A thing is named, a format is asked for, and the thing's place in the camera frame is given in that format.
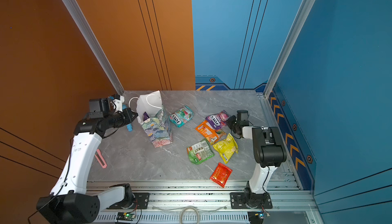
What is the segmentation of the purple Fox's berries bag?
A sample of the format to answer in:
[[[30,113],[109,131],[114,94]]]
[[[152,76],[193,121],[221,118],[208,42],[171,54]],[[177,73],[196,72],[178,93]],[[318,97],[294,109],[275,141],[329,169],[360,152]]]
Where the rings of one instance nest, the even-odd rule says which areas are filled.
[[[227,125],[227,120],[230,116],[226,111],[222,110],[220,113],[209,115],[206,117],[206,121],[214,130],[220,130]]]

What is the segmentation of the yellow snack bag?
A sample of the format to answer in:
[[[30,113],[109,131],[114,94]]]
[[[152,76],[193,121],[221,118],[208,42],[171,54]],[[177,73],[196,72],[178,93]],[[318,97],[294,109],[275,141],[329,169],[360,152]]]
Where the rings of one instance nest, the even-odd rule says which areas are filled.
[[[239,153],[238,144],[230,133],[225,139],[216,142],[213,148],[219,153],[224,164],[229,162],[234,153]]]

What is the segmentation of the orange snack bag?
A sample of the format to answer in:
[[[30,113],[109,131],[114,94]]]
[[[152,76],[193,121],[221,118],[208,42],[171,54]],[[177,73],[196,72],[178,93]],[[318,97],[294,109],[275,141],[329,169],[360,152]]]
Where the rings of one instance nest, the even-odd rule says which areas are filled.
[[[211,144],[218,142],[223,136],[227,135],[222,129],[215,130],[206,120],[201,122],[196,128],[203,137]]]

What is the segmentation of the floral paper gift bag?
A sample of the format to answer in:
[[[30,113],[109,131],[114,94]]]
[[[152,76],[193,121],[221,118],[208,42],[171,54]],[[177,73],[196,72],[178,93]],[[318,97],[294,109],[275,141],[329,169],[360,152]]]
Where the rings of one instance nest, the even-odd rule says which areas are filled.
[[[163,105],[159,90],[132,97],[128,102],[128,107],[134,108],[138,113],[137,121],[155,148],[173,142],[169,115]],[[143,118],[144,112],[150,117],[146,121]]]

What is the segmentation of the red snack packet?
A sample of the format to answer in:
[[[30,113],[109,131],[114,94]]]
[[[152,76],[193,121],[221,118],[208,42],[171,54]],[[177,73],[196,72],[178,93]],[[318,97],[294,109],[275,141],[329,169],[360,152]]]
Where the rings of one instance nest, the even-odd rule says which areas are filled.
[[[210,176],[210,180],[224,188],[231,174],[232,169],[222,163],[219,163]]]

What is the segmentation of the teal Fox's candy bag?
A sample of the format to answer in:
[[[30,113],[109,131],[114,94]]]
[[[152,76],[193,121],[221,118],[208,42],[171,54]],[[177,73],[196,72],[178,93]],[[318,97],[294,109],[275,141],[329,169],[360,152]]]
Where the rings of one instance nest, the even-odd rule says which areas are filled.
[[[194,116],[194,112],[186,105],[169,116],[169,120],[178,128],[188,123]]]

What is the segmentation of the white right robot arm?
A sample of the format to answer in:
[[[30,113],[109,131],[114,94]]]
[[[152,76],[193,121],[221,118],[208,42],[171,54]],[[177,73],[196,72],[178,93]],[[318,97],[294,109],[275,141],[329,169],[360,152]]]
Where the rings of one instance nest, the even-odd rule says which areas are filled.
[[[257,127],[245,118],[247,111],[239,110],[237,116],[227,120],[232,132],[253,143],[255,170],[243,192],[230,193],[232,209],[272,209],[267,185],[274,171],[287,160],[287,152],[277,127]]]

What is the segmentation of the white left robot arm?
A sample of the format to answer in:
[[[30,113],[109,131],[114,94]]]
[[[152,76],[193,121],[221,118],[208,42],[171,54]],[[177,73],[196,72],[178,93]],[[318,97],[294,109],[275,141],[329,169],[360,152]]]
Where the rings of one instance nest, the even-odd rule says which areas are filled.
[[[137,113],[126,108],[122,95],[92,99],[90,111],[80,120],[71,139],[70,154],[57,183],[47,197],[36,205],[51,224],[88,224],[99,213],[113,205],[133,207],[136,198],[129,184],[117,184],[98,195],[87,195],[87,178],[94,156],[108,129],[119,129],[132,123]]]

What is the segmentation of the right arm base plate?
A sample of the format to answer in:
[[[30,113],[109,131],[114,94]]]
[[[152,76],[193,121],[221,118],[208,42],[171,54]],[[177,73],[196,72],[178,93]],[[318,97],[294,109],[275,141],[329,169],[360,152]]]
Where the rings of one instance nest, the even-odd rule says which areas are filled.
[[[231,192],[232,209],[272,209],[272,200],[268,192],[263,194]]]

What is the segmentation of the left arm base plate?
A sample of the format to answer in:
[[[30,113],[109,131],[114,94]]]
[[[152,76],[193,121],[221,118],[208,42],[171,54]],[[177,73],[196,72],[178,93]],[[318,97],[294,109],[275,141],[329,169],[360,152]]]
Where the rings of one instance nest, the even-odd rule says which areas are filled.
[[[133,193],[132,200],[123,200],[108,207],[109,210],[134,210],[148,208],[150,194],[148,192]]]

